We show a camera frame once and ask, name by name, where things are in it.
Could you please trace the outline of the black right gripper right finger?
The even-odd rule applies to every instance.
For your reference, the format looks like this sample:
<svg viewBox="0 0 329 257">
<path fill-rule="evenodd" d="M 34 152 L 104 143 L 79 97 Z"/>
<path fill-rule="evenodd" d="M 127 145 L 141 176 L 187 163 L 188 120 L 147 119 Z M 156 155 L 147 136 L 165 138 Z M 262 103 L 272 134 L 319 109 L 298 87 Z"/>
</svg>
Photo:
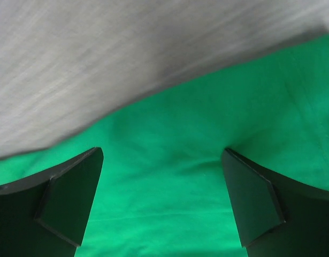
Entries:
<svg viewBox="0 0 329 257">
<path fill-rule="evenodd" d="M 329 191 L 267 169 L 226 148 L 224 178 L 248 256 L 329 257 Z"/>
</svg>

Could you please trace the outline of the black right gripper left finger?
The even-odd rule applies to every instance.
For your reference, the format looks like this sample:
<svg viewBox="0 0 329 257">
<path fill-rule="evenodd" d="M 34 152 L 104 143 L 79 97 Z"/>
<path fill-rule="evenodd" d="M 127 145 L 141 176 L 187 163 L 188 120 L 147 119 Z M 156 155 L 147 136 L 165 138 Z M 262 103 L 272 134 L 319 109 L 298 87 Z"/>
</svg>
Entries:
<svg viewBox="0 0 329 257">
<path fill-rule="evenodd" d="M 82 245 L 103 165 L 92 148 L 0 185 L 0 256 L 74 256 Z"/>
</svg>

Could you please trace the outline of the green t shirt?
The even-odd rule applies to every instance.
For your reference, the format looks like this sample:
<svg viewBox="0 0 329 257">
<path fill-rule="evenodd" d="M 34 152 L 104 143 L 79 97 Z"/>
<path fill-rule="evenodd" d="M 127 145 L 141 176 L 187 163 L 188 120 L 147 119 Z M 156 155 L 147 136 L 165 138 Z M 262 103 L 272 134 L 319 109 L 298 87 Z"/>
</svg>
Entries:
<svg viewBox="0 0 329 257">
<path fill-rule="evenodd" d="M 221 154 L 229 147 L 329 190 L 329 35 L 175 86 L 47 150 L 0 161 L 0 185 L 93 147 L 104 163 L 76 256 L 245 256 Z"/>
</svg>

